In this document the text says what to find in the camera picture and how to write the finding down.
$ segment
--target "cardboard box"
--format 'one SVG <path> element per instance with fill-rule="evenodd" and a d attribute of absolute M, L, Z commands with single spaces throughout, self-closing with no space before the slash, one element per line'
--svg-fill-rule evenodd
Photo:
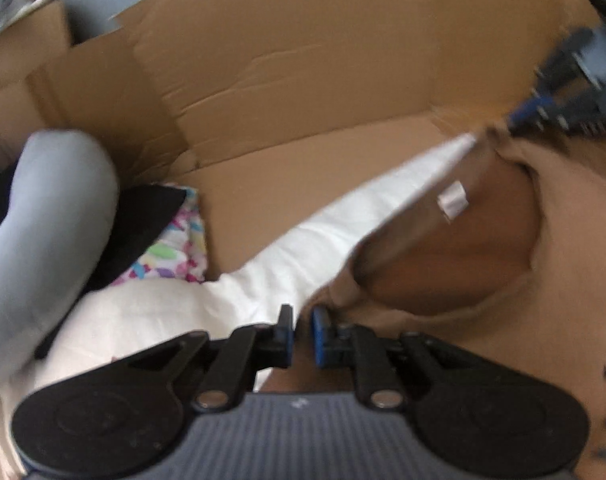
<path fill-rule="evenodd" d="M 212 276 L 318 208 L 499 119 L 586 0 L 144 0 L 0 91 L 15 153 L 81 128 L 125 185 L 198 187 Z"/>

